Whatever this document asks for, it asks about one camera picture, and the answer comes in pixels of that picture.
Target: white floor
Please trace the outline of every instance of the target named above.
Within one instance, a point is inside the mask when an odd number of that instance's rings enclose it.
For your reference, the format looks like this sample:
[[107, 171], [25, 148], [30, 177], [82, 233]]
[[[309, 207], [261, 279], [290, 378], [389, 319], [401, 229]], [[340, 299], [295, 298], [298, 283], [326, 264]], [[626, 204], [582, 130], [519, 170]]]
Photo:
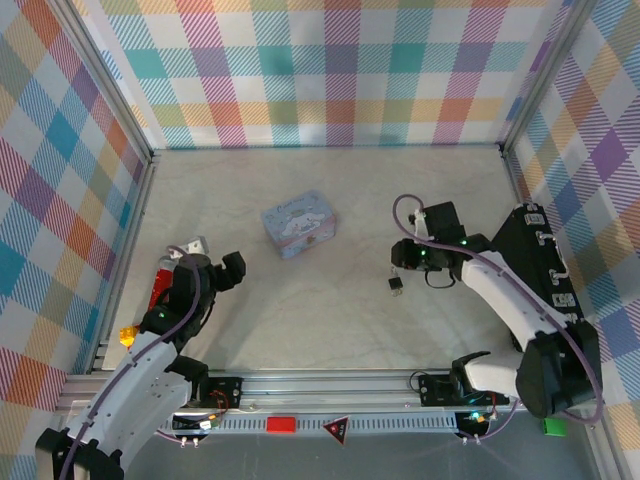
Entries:
[[[311, 188], [337, 214], [336, 236], [282, 260], [260, 212]], [[391, 296], [390, 250], [402, 238], [391, 205], [406, 192], [426, 205], [452, 200], [467, 232], [489, 238], [515, 204], [493, 147], [162, 152], [105, 365], [125, 354], [118, 330], [144, 313], [164, 247], [194, 235], [212, 260], [239, 250], [247, 262], [245, 281], [218, 295], [183, 351], [211, 368], [448, 367], [510, 348], [506, 327], [463, 285], [432, 290], [403, 271], [404, 294]]]

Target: red label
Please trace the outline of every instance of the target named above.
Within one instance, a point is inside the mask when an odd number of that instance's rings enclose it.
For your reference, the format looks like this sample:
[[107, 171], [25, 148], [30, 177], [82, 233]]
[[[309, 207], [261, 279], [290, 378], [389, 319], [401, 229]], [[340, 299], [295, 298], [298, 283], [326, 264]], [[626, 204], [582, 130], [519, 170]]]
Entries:
[[342, 417], [334, 420], [331, 423], [323, 425], [324, 429], [331, 434], [333, 438], [340, 442], [340, 445], [344, 445], [345, 438], [347, 437], [347, 425], [349, 424], [349, 417]]

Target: warning triangle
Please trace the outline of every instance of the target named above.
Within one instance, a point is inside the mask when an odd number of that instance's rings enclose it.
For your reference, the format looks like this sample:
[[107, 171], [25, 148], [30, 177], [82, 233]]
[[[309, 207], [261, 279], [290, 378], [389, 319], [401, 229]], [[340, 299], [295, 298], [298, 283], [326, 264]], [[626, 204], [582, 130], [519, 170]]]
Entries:
[[340, 442], [340, 445], [344, 445], [344, 440], [347, 437], [347, 425], [349, 423], [349, 417], [342, 417], [334, 420], [331, 423], [323, 425], [324, 429], [331, 434], [333, 438]]

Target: plaid wallpaper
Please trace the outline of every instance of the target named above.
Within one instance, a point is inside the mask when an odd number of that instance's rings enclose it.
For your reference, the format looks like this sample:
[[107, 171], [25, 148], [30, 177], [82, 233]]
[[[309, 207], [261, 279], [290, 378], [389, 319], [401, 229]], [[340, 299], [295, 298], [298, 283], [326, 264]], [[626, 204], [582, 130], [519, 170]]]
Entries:
[[0, 12], [0, 478], [32, 479], [143, 164], [45, 0]]
[[599, 329], [605, 399], [640, 478], [640, 4], [601, 0], [518, 143]]
[[568, 8], [562, 0], [75, 3], [158, 148], [495, 143], [527, 72], [537, 71], [536, 53], [557, 33], [554, 16]]

